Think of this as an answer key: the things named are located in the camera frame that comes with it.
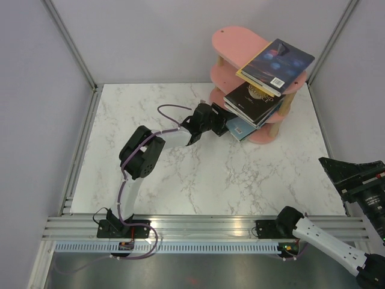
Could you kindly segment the light blue thin book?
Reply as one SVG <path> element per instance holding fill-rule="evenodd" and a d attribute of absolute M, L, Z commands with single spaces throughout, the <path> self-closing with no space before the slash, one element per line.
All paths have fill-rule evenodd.
<path fill-rule="evenodd" d="M 237 141 L 245 140 L 250 134 L 257 130 L 255 126 L 249 124 L 240 117 L 228 120 L 226 122 L 226 128 Z"/>

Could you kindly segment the black Moon and Sixpence book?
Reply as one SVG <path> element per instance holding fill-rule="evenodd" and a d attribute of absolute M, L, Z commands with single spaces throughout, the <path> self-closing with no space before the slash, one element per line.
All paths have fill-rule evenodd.
<path fill-rule="evenodd" d="M 244 113 L 252 122 L 268 113 L 282 100 L 283 97 L 272 97 L 247 82 L 244 82 L 224 97 L 226 103 Z"/>

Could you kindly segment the yellow cover book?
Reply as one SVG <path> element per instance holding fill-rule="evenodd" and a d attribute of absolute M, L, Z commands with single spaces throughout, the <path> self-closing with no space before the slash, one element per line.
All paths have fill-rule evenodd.
<path fill-rule="evenodd" d="M 274 69 L 271 67 L 271 61 L 277 55 L 276 49 L 275 53 L 270 53 L 273 43 L 268 42 L 263 49 L 236 71 L 236 76 L 272 97 L 281 97 L 280 89 L 285 82 L 276 77 Z"/>

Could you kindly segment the teal ocean cover book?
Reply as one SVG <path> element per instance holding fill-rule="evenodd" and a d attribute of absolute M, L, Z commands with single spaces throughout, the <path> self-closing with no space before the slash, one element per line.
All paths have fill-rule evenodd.
<path fill-rule="evenodd" d="M 265 123 L 267 123 L 268 119 L 270 119 L 274 113 L 278 112 L 280 109 L 281 104 L 276 105 L 269 113 L 266 113 L 266 115 L 263 116 L 258 122 L 252 123 L 249 120 L 246 120 L 243 117 L 239 117 L 243 122 L 250 125 L 253 128 L 260 129 Z"/>

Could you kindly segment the blue Wuthering Heights book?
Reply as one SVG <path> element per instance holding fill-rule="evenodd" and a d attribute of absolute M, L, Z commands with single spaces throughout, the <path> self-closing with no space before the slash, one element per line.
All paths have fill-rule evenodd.
<path fill-rule="evenodd" d="M 233 114 L 236 114 L 238 117 L 243 117 L 243 118 L 245 118 L 246 120 L 249 120 L 250 122 L 252 122 L 251 119 L 250 119 L 249 117 L 247 117 L 244 113 L 238 111 L 237 109 L 233 108 L 230 104 L 228 104 L 228 103 L 225 102 L 225 103 L 224 103 L 224 107 L 225 107 L 225 109 L 229 110 L 229 111 L 232 112 Z M 252 123 L 258 122 L 261 118 L 263 118 L 263 116 L 260 117 L 257 121 L 252 122 Z M 270 119 L 268 119 L 267 123 L 278 123 L 278 122 L 281 122 L 281 121 L 284 120 L 284 119 L 285 119 L 285 116 L 280 116 L 280 115 L 278 114 L 278 112 L 276 112 L 276 113 L 273 114 L 273 116 L 272 116 Z"/>

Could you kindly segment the dark blue Robinson Crusoe book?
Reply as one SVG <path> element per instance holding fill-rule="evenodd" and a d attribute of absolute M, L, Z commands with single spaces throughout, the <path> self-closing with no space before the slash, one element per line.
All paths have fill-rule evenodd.
<path fill-rule="evenodd" d="M 280 89 L 284 94 L 288 87 L 312 64 L 315 57 L 281 39 L 275 39 L 273 42 L 270 53 L 275 53 L 276 49 L 277 55 L 271 61 L 271 67 L 274 69 L 276 77 L 285 82 Z"/>

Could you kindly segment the green forest cover book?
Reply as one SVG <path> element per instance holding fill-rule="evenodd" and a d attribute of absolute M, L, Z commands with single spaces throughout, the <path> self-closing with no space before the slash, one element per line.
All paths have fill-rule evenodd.
<path fill-rule="evenodd" d="M 253 136 L 253 133 L 249 135 L 237 135 L 235 138 L 237 139 L 237 141 L 242 142 L 248 140 L 251 136 Z"/>

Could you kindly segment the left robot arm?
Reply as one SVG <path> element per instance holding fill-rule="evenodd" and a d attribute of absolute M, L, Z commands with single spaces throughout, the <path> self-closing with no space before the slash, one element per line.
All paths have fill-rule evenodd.
<path fill-rule="evenodd" d="M 226 123 L 235 117 L 218 104 L 200 103 L 175 128 L 154 131 L 139 126 L 119 153 L 122 184 L 115 204 L 98 221 L 97 238 L 147 238 L 151 221 L 136 219 L 134 205 L 144 179 L 153 172 L 161 153 L 191 146 L 208 131 L 221 137 L 228 131 Z"/>

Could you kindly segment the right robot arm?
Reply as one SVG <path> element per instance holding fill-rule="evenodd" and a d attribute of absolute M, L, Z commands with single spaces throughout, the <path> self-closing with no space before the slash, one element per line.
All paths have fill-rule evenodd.
<path fill-rule="evenodd" d="M 342 201 L 357 203 L 383 238 L 384 163 L 355 164 L 326 157 L 321 157 L 319 162 Z M 317 227 L 293 207 L 284 207 L 274 220 L 256 220 L 251 231 L 260 239 L 305 241 L 347 269 L 360 288 L 384 288 L 384 256 L 351 247 Z"/>

